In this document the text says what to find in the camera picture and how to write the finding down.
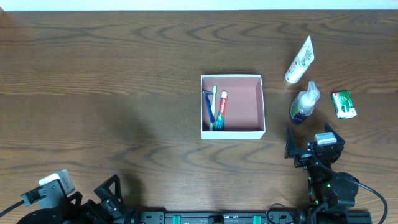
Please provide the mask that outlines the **green white toothbrush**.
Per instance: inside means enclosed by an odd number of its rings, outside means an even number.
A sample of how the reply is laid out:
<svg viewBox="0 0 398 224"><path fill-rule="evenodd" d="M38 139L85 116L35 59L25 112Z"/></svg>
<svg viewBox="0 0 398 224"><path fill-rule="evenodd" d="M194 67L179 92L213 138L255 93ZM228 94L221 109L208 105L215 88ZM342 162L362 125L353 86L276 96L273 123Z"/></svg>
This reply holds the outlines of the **green white toothbrush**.
<svg viewBox="0 0 398 224"><path fill-rule="evenodd" d="M215 123L216 93L217 93L217 86L214 85L214 86L213 86L213 90L212 90L212 102L211 102L211 115L212 115L212 118L213 118L213 119L211 119L210 131L213 131L213 126L214 126L214 123Z"/></svg>

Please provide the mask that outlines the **Colgate toothpaste tube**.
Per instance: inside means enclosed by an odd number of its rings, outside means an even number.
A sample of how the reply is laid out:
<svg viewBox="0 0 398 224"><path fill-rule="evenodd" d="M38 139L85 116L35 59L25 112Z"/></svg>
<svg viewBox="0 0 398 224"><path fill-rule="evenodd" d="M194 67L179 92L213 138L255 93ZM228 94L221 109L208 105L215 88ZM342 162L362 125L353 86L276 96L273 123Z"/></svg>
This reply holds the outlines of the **Colgate toothpaste tube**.
<svg viewBox="0 0 398 224"><path fill-rule="evenodd" d="M223 91L221 93L220 108L215 123L215 131L224 130L224 118L225 118L225 109L226 109L227 100L228 100L228 93L226 91Z"/></svg>

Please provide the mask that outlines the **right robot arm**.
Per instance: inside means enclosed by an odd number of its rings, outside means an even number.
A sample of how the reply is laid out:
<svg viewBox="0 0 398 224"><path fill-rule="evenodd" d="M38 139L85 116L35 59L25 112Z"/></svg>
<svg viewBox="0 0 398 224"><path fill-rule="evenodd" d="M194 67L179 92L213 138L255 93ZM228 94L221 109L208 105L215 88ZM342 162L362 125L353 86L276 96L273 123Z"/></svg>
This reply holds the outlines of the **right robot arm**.
<svg viewBox="0 0 398 224"><path fill-rule="evenodd" d="M287 129L285 158L296 168L308 172L308 196L313 205L306 209L305 223L348 223L348 210L355 206L358 180L346 172L335 172L331 165L344 149L345 140L325 123L325 131L316 134L306 149L297 149Z"/></svg>

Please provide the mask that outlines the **blue disposable razor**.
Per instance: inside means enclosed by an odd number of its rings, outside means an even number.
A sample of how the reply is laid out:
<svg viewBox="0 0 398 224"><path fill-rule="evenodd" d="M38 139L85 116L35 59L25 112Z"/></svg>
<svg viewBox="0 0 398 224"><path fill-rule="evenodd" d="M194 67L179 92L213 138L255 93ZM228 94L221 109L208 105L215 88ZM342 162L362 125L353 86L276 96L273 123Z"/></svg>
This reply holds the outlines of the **blue disposable razor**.
<svg viewBox="0 0 398 224"><path fill-rule="evenodd" d="M214 117L214 113L212 112L212 102L209 99L210 95L214 95L213 92L209 92L209 91L202 91L202 93L205 95L205 102L206 102L206 108L208 111L208 116L210 119L210 123L214 123L215 122L215 117Z"/></svg>

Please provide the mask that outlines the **white cardboard box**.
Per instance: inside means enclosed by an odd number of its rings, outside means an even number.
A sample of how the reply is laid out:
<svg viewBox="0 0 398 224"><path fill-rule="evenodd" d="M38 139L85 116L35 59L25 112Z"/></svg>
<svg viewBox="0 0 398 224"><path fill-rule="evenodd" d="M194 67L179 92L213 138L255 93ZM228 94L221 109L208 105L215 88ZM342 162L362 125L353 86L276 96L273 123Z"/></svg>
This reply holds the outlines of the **white cardboard box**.
<svg viewBox="0 0 398 224"><path fill-rule="evenodd" d="M215 123L220 108L221 93L228 93L224 130L210 131L210 119L202 91L212 92L217 86ZM201 76L201 138L206 140L257 140L266 131L262 77L247 74Z"/></svg>

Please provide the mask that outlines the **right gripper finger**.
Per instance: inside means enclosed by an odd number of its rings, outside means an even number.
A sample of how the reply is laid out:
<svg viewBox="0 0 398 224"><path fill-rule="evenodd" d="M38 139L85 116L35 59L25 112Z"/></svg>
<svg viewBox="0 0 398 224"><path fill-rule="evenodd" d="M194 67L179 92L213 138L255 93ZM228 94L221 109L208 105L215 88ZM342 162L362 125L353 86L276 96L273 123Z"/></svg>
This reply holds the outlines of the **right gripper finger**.
<svg viewBox="0 0 398 224"><path fill-rule="evenodd" d="M334 137L336 138L337 144L345 144L345 140L331 127L329 123L325 123L324 129L326 133L333 133Z"/></svg>
<svg viewBox="0 0 398 224"><path fill-rule="evenodd" d="M287 128L287 142L285 147L285 158L293 158L297 155L297 147L290 128Z"/></svg>

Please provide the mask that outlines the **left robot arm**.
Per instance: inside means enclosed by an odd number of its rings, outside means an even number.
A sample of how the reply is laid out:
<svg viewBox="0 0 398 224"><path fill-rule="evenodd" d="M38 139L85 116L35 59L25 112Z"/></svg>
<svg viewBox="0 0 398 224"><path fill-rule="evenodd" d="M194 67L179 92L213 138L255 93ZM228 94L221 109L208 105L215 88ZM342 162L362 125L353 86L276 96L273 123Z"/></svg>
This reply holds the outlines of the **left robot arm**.
<svg viewBox="0 0 398 224"><path fill-rule="evenodd" d="M39 203L40 209L19 220L26 224L140 224L139 213L128 208L121 195L121 182L117 175L111 176L94 189L101 200L82 202L83 196L74 188L67 171L49 175L39 181L39 186L21 195L22 202L29 206Z"/></svg>

